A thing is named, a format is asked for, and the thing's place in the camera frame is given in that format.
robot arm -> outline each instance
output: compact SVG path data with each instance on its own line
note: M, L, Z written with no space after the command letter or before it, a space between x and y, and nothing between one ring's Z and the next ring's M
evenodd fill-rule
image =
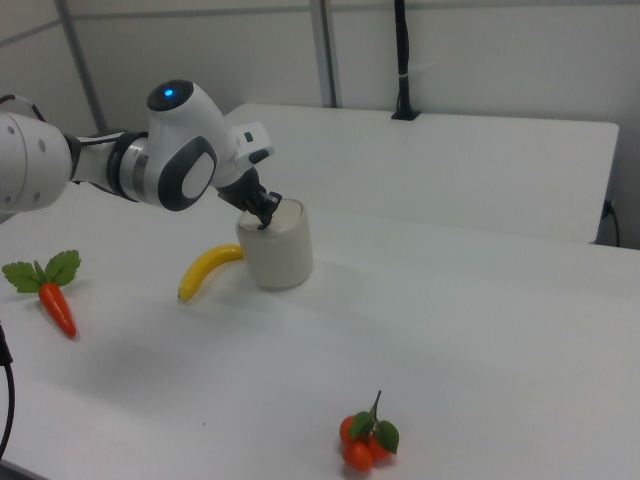
M264 226L281 196L260 185L255 164L273 153L260 123L230 127L207 94L172 80L147 98L149 133L64 136L38 120L0 115L0 213L44 208L69 180L135 202L180 211L209 185Z

toy vegetable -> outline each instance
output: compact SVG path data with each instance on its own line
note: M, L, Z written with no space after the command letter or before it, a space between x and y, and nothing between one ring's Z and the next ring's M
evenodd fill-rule
M18 289L18 293L37 293L56 325L69 338L73 338L76 335L76 326L60 287L73 280L79 266L78 251L68 250L49 260L44 270L38 262L33 262L33 265L17 262L2 267L2 273Z

green leaf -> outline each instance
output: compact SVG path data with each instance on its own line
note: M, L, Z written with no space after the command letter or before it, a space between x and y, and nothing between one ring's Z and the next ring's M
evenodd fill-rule
M2 267L2 273L18 289L18 293L37 293L40 290L38 274L30 263L10 263Z
M48 282L47 276L44 274L44 271L42 270L42 267L40 266L40 264L37 261L35 261L33 262L33 265L36 267L36 273L38 274L38 280L40 281L40 284L43 285L47 283Z
M393 423L382 420L378 422L378 426L374 432L378 443L387 452L398 453L398 442L400 441L400 434L398 429L394 427Z
M367 435L373 427L375 415L373 412L359 412L353 417L353 422L349 428L349 436L353 439L360 435Z
M47 278L62 287L73 280L80 266L80 254L77 250L61 252L47 263L45 274Z

yellow banana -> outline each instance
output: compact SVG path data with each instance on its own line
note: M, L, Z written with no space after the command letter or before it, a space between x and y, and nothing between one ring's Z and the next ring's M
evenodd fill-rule
M178 298L183 302L189 300L200 287L205 277L223 263L243 258L240 245L220 245L207 250L191 264L178 287Z

tomato stem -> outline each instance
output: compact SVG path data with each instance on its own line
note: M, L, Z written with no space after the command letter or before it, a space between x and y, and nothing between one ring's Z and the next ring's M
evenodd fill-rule
M380 400L380 395L382 395L382 390L378 390L378 396L376 397L376 401L374 402L373 407L371 407L371 410L373 410L374 423L378 420L378 401Z

